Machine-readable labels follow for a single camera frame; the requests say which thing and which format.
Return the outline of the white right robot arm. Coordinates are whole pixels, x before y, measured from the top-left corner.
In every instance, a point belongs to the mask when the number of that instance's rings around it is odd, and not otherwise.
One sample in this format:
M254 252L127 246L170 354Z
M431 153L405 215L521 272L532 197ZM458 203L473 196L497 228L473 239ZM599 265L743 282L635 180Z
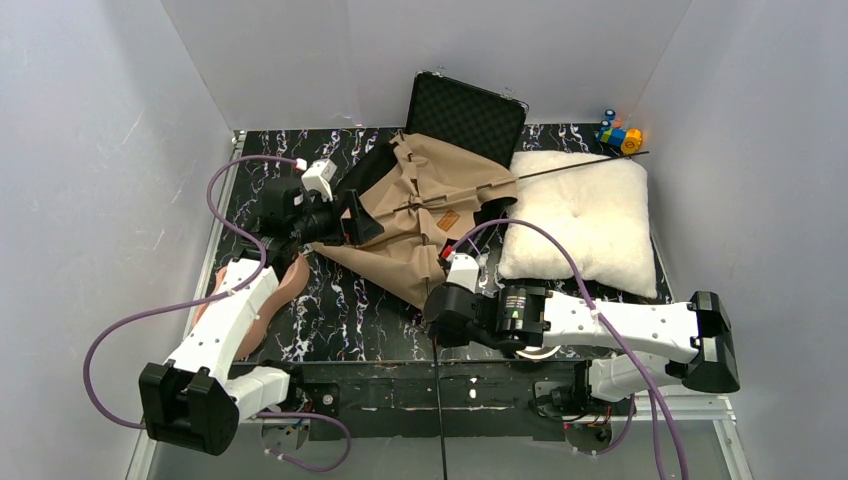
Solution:
M426 300L423 319L444 348L478 343L532 360L563 346L619 350L578 368L571 396L579 402L613 403L675 384L712 394L740 389L731 323L714 292L664 305L588 304L541 287L508 286L492 298L445 283Z

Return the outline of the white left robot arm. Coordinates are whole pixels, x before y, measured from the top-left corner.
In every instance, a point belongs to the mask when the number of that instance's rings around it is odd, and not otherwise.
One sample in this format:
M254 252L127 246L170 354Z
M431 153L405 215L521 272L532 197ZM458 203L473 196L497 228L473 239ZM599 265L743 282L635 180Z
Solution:
M164 363L142 370L139 390L148 436L219 455L242 421L291 399L296 368L256 366L231 378L233 362L252 349L259 327L298 295L303 245L359 246L383 231L354 189L324 197L298 187L275 195L244 232L241 248L188 336Z

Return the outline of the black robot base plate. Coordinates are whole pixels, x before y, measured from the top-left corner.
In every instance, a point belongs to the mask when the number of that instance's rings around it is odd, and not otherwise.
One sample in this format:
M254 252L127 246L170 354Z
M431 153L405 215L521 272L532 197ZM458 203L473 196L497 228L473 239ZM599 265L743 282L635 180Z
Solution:
M530 408L532 398L574 380L572 361L441 361L448 437L556 440L563 429ZM316 412L343 422L355 438L439 436L433 363L302 362L295 383Z

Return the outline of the tan fabric pet tent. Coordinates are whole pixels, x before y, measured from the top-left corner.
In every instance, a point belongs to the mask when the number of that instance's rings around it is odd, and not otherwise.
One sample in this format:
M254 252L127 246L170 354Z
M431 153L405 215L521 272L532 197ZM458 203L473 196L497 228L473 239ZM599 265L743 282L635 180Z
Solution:
M374 147L339 181L354 190L384 231L361 246L313 250L416 308L446 275L443 249L517 200L510 170L422 134L398 134Z

